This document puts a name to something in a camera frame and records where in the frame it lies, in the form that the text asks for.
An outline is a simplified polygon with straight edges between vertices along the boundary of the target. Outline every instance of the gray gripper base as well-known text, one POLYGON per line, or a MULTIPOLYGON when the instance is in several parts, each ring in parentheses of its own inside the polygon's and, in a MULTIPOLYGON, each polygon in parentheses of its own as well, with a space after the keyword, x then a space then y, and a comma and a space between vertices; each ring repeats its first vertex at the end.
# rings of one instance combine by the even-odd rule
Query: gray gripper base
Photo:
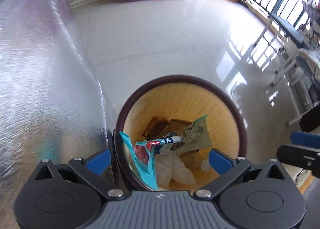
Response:
POLYGON ((109 202, 86 229, 235 229, 214 204, 193 199, 188 191, 133 191, 122 201, 109 202))

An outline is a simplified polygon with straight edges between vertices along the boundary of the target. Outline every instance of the silver insulation foil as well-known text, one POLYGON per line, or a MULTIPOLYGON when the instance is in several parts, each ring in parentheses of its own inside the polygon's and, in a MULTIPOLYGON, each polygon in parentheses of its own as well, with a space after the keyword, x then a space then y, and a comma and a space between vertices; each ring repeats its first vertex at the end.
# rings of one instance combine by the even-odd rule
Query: silver insulation foil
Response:
POLYGON ((0 4, 0 228, 18 228, 13 202, 41 159, 86 158, 115 127, 78 35, 67 0, 0 4))

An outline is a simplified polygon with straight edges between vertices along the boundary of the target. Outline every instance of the trash can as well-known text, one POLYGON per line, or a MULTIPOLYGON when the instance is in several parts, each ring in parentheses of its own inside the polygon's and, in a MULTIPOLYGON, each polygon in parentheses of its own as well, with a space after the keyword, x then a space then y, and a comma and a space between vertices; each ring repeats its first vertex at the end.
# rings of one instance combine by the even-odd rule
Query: trash can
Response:
MULTIPOLYGON (((166 76, 144 84, 124 104, 116 124, 115 152, 124 180, 131 189, 152 190, 144 184, 119 135, 129 135, 132 144, 143 141, 142 136, 154 116, 193 121, 207 116, 211 148, 200 149, 202 159, 208 157, 212 148, 217 148, 232 158, 245 156, 246 132, 242 118, 232 103, 215 85, 191 76, 166 76)), ((216 179, 219 175, 209 172, 193 172, 196 184, 184 185, 170 181, 169 190, 195 190, 216 179)))

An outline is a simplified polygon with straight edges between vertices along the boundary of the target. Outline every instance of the silver bolt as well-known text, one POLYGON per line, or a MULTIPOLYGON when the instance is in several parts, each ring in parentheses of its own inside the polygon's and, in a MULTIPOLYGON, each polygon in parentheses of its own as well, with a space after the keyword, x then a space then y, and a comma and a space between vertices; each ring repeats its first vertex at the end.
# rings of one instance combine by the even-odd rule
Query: silver bolt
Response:
POLYGON ((108 191, 108 196, 111 197, 121 197, 123 196, 123 191, 121 189, 111 189, 108 191))
POLYGON ((211 191, 206 189, 200 189, 196 192, 196 196, 201 198, 211 197, 211 195, 212 195, 211 191))

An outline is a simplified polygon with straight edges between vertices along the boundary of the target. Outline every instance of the glossy floor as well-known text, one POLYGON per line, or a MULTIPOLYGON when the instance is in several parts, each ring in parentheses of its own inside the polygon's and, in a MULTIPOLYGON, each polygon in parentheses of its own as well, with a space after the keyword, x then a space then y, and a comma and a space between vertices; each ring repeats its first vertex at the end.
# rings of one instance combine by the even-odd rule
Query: glossy floor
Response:
POLYGON ((285 126, 295 118, 287 82, 266 86, 283 60, 275 58, 265 68, 265 57, 259 59, 257 53, 249 57, 247 49, 264 25, 240 4, 156 0, 95 3, 73 12, 95 71, 118 113, 146 82, 185 74, 217 85, 232 98, 246 126, 247 157, 252 162, 275 157, 278 146, 288 143, 290 133, 299 129, 285 126))

